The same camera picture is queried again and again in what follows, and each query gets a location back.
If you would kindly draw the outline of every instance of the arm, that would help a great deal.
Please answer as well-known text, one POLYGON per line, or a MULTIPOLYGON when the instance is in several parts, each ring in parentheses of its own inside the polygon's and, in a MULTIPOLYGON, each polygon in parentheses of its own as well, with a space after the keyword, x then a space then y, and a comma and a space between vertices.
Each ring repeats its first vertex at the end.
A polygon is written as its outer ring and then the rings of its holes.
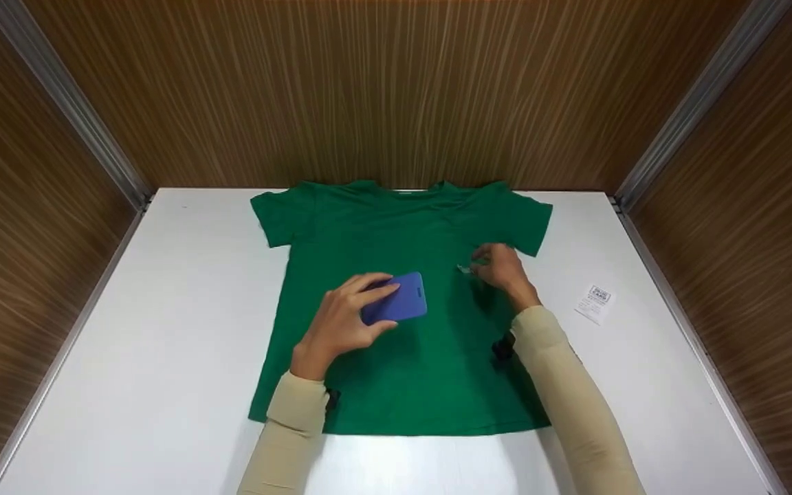
POLYGON ((594 380, 570 347, 556 317, 542 306, 518 255, 508 245, 482 245, 472 269, 506 291, 518 316, 515 352, 537 389, 564 448, 580 495, 642 495, 625 439, 594 380))
POLYGON ((368 347, 396 322, 367 326, 359 310, 387 297, 399 284, 365 291, 385 273, 355 275, 326 292, 311 328, 292 351, 288 372, 280 378, 267 423, 252 451, 238 495, 294 495, 302 492, 320 445, 328 394, 323 379, 334 358, 368 347))

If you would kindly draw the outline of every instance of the green t-shirt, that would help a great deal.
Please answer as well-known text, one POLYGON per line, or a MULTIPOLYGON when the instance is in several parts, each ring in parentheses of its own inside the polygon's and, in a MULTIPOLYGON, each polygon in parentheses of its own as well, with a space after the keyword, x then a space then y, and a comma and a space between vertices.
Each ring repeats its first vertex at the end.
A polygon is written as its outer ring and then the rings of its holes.
POLYGON ((250 419, 264 421, 292 347, 323 294, 356 273, 421 272, 426 316, 400 322, 374 345, 340 356, 326 378, 342 392, 325 432, 342 435, 490 435, 548 426, 516 358, 497 362, 491 344, 514 316, 502 292, 457 269, 483 242, 536 256, 551 204, 503 182, 397 192, 371 181, 303 182, 252 198, 271 247, 291 245, 274 332, 250 419))

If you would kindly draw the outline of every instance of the black clip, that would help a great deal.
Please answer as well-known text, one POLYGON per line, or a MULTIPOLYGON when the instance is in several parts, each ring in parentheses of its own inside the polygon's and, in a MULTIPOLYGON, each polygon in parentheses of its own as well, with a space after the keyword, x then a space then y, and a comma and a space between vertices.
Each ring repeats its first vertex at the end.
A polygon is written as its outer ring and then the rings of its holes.
POLYGON ((326 402, 326 413, 338 407, 338 399, 340 399, 340 392, 334 388, 326 388, 326 393, 329 395, 329 401, 326 402))
POLYGON ((515 354, 515 351, 512 350, 513 345, 515 345, 515 335, 512 335, 512 332, 506 332, 502 339, 491 345, 491 351, 494 352, 494 357, 498 361, 505 361, 515 354))

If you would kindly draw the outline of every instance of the beige arm sleeve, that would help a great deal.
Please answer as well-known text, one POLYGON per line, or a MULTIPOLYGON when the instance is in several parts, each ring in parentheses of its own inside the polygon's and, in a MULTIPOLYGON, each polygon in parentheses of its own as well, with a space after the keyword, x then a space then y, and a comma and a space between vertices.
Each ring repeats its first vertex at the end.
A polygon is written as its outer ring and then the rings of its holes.
POLYGON ((322 382, 298 378, 290 372, 283 374, 240 482, 239 495, 295 495, 304 491, 320 447, 328 399, 322 382))
POLYGON ((533 379, 580 495, 639 495, 625 439, 556 317, 529 307, 512 322, 515 352, 533 379))

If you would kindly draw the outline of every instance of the white card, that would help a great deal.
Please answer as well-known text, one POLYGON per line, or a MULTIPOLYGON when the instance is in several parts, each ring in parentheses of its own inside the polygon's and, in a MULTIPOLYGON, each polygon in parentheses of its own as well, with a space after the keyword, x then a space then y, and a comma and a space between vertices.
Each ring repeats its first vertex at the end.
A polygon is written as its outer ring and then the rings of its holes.
POLYGON ((598 325, 604 322, 607 313, 610 313, 610 308, 613 302, 616 301, 616 294, 610 291, 604 291, 597 285, 589 285, 588 291, 582 295, 582 298, 576 304, 576 313, 582 314, 592 322, 598 325))

